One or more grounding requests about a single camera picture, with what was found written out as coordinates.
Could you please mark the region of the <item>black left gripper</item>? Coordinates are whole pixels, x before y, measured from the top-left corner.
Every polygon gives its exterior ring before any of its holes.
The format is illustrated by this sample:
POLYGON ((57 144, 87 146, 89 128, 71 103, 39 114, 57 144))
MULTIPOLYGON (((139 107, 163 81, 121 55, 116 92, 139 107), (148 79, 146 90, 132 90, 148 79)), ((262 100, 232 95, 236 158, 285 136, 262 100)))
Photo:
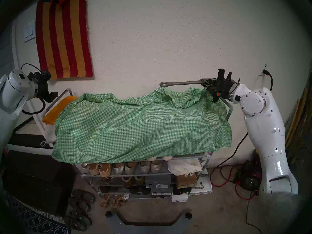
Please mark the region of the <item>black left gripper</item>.
POLYGON ((47 103, 53 102, 58 97, 58 92, 49 92, 48 84, 45 80, 39 80, 37 82, 38 90, 36 98, 46 101, 47 103))

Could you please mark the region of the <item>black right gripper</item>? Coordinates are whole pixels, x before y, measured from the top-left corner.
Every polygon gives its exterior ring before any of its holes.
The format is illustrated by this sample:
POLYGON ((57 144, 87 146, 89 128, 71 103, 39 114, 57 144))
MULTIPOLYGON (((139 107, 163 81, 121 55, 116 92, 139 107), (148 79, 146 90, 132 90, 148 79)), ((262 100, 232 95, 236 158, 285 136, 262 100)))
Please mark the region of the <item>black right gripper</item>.
POLYGON ((213 97, 212 102, 218 102, 219 98, 223 98, 229 101, 234 94, 234 91, 239 86, 239 81, 235 82, 232 77, 232 73, 229 72, 227 78, 224 78, 225 70, 218 69, 217 78, 203 78, 199 81, 202 83, 202 87, 206 90, 210 90, 210 95, 213 97))

